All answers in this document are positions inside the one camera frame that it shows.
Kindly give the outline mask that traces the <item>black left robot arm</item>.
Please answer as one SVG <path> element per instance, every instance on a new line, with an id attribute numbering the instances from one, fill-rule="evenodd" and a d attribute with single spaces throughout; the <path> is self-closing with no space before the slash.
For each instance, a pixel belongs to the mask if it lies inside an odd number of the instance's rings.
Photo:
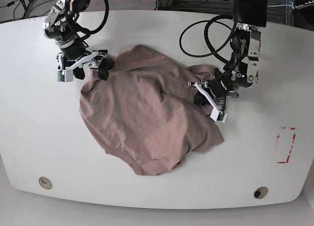
<path id="1" fill-rule="evenodd" d="M 257 83 L 261 32 L 266 27 L 268 0 L 234 0 L 234 14 L 218 15 L 204 23 L 204 40 L 214 56 L 224 63 L 223 70 L 215 68 L 212 79 L 202 79 L 201 88 L 209 94 L 206 98 L 201 92 L 194 96 L 197 105 L 208 105 L 213 101 L 221 111 L 226 110 L 227 97 L 238 97 L 240 88 L 249 88 Z M 212 24 L 222 24 L 222 20 L 233 20 L 230 35 L 218 49 L 209 39 Z"/>

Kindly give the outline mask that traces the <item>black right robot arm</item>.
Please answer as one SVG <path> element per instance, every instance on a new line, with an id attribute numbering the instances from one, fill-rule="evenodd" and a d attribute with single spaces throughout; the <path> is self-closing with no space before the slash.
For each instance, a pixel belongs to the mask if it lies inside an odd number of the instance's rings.
<path id="1" fill-rule="evenodd" d="M 114 62 L 107 57 L 108 50 L 88 50 L 85 42 L 90 36 L 100 32 L 109 15 L 108 0 L 103 0 L 105 13 L 100 25 L 90 30 L 82 27 L 77 20 L 79 14 L 90 4 L 91 0 L 57 0 L 50 13 L 42 23 L 42 30 L 48 39 L 53 39 L 61 50 L 56 59 L 58 62 L 57 80 L 71 82 L 74 78 L 85 78 L 84 65 L 96 70 L 100 80 L 106 81 Z"/>

